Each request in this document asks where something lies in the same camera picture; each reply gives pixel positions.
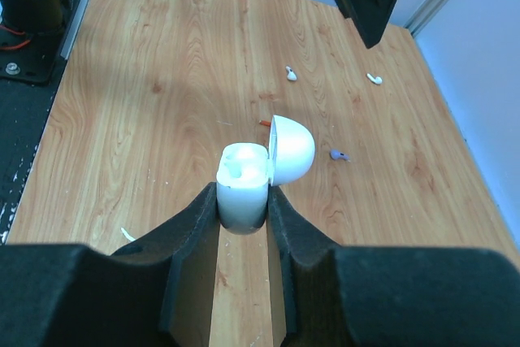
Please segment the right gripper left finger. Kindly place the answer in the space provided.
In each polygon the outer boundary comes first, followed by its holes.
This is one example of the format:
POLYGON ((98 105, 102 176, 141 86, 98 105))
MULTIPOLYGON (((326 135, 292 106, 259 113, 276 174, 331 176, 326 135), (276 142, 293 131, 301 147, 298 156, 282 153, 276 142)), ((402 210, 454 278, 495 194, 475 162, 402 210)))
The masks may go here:
POLYGON ((216 186, 105 255, 81 244, 1 249, 4 346, 206 346, 219 244, 216 186))

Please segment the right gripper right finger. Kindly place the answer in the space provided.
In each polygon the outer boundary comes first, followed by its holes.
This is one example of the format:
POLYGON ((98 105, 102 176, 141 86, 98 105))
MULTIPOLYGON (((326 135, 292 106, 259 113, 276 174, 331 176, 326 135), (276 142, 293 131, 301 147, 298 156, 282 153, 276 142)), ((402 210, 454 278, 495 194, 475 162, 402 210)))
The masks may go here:
POLYGON ((268 194, 276 346, 516 346, 519 271, 464 247, 343 246, 268 194))

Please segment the white earbud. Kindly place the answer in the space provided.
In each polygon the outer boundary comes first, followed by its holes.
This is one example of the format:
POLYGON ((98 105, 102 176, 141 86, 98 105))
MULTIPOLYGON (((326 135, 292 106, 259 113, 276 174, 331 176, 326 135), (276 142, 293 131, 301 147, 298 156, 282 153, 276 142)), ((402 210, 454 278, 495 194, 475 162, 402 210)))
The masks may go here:
POLYGON ((297 75, 290 66, 286 66, 285 70, 287 72, 287 79, 289 81, 297 81, 297 75))
POLYGON ((373 76, 370 73, 367 73, 366 77, 375 85, 381 85, 383 83, 383 79, 381 76, 373 76))

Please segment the white earbud charging case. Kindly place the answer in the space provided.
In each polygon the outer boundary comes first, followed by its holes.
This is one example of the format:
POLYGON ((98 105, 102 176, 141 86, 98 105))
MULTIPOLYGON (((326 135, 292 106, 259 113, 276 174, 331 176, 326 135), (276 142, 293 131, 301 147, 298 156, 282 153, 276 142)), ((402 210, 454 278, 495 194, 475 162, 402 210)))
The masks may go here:
POLYGON ((303 177, 315 156, 314 138, 304 125, 274 115, 268 145, 227 145, 216 172, 219 219, 229 232, 249 235, 263 224, 269 188, 303 177))

